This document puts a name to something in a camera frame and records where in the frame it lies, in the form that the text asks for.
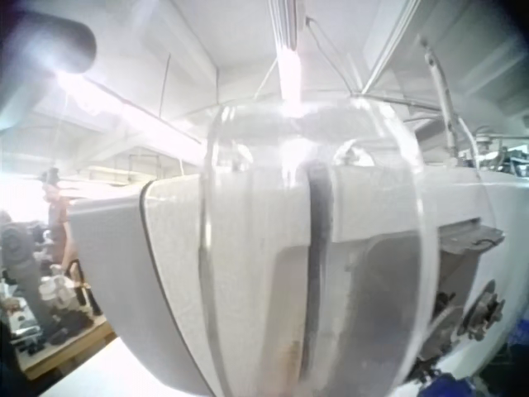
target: dark blue cloth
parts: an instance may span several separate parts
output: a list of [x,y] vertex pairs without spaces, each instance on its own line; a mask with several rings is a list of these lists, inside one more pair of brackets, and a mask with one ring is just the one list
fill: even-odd
[[421,390],[418,397],[474,397],[474,389],[466,379],[456,380],[443,374]]

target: workbench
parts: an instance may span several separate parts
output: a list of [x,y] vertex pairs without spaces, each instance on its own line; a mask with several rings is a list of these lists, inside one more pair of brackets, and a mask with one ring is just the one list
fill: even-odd
[[112,339],[115,334],[104,316],[93,319],[93,326],[71,337],[59,346],[47,344],[44,350],[29,356],[27,352],[18,352],[18,362],[29,380],[35,380],[45,373],[59,369],[63,374],[83,362],[94,349],[99,350]]

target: black strip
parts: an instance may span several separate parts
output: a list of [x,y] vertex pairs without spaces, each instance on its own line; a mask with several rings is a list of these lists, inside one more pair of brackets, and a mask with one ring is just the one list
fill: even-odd
[[311,245],[308,248],[307,312],[299,377],[309,376],[314,341],[320,323],[322,279],[325,277],[327,247],[331,233],[331,180],[326,166],[306,168],[311,200]]
[[161,293],[162,293],[162,296],[164,297],[164,301],[165,301],[165,305],[167,307],[167,310],[169,311],[170,315],[171,315],[171,318],[173,319],[173,324],[174,324],[174,327],[176,328],[176,331],[179,333],[179,336],[180,336],[180,339],[182,339],[182,342],[183,342],[183,345],[185,346],[185,349],[186,351],[188,352],[189,356],[191,357],[191,361],[193,362],[193,364],[195,365],[195,367],[197,368],[197,371],[198,373],[200,374],[200,376],[202,377],[203,381],[204,381],[204,384],[206,385],[206,387],[209,389],[209,392],[211,394],[211,396],[215,396],[215,394],[213,393],[213,390],[212,388],[210,387],[209,383],[207,383],[207,380],[206,380],[206,377],[204,376],[204,374],[200,371],[200,367],[198,366],[197,362],[195,361],[194,357],[193,357],[193,354],[191,354],[191,351],[189,350],[189,346],[188,344],[185,342],[185,339],[183,338],[183,335],[182,335],[182,332],[180,331],[180,328],[179,328],[179,325],[178,323],[176,322],[176,318],[174,318],[174,315],[173,315],[173,310],[171,309],[171,306],[169,304],[169,300],[167,299],[167,295],[165,294],[165,289],[164,289],[164,285],[162,284],[162,280],[160,278],[160,274],[158,273],[158,268],[156,267],[155,265],[155,255],[153,253],[153,250],[152,250],[152,245],[150,243],[150,236],[149,236],[149,233],[147,232],[147,221],[145,220],[145,195],[147,193],[147,189],[154,183],[155,181],[154,180],[151,180],[150,182],[148,182],[142,189],[141,189],[141,192],[140,192],[140,217],[141,217],[141,225],[143,226],[143,230],[145,232],[145,240],[147,241],[147,248],[149,250],[149,256],[150,256],[150,263],[152,264],[153,268],[154,268],[154,271],[155,271],[155,276],[156,276],[156,279],[158,280],[158,284],[160,285],[160,290],[161,290]]

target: ceiling light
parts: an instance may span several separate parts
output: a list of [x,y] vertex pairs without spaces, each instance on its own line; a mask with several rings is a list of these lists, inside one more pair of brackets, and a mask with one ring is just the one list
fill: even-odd
[[301,62],[298,53],[286,47],[278,52],[281,97],[287,103],[299,103],[301,99]]
[[300,0],[269,0],[279,67],[281,97],[296,108],[301,97],[301,62],[297,53],[298,32],[303,27],[304,7]]

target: gray metal panel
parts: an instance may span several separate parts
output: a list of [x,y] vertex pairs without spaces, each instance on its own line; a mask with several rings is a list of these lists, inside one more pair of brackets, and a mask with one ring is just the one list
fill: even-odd
[[74,205],[70,219],[93,292],[131,352],[160,381],[210,395],[180,335],[152,263],[138,195]]

